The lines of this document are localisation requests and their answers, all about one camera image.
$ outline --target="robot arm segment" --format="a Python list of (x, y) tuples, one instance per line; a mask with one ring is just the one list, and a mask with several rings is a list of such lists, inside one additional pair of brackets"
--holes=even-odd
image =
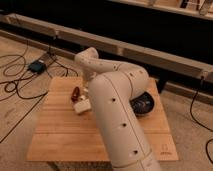
[(147, 88), (148, 74), (140, 66), (101, 60), (89, 48), (76, 55), (87, 77), (89, 99), (114, 171), (160, 171), (129, 100)]

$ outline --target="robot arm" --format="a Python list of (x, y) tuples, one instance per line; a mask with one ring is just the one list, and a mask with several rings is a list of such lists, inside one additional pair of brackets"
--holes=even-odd
[(98, 59), (94, 48), (77, 54), (75, 61), (89, 81), (89, 100), (114, 171), (160, 171), (129, 103), (146, 90), (146, 70)]

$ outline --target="table leg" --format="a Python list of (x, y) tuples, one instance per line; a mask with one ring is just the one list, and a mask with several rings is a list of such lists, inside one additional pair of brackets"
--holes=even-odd
[(60, 169), (54, 162), (47, 162), (47, 164), (53, 169), (53, 171), (60, 171)]

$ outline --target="wooden table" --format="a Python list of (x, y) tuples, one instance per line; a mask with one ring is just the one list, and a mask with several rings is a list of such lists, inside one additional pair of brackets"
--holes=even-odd
[[(73, 110), (70, 97), (76, 86), (82, 87), (81, 77), (53, 78), (29, 147), (28, 161), (109, 161), (92, 112), (78, 116)], [(158, 160), (178, 160), (154, 79), (150, 79), (147, 91), (154, 98), (155, 107), (138, 121)]]

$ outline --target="black panel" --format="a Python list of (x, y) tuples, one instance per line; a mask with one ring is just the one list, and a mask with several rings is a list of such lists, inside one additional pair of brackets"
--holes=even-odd
[(213, 64), (212, 21), (106, 0), (1, 1), (22, 15)]

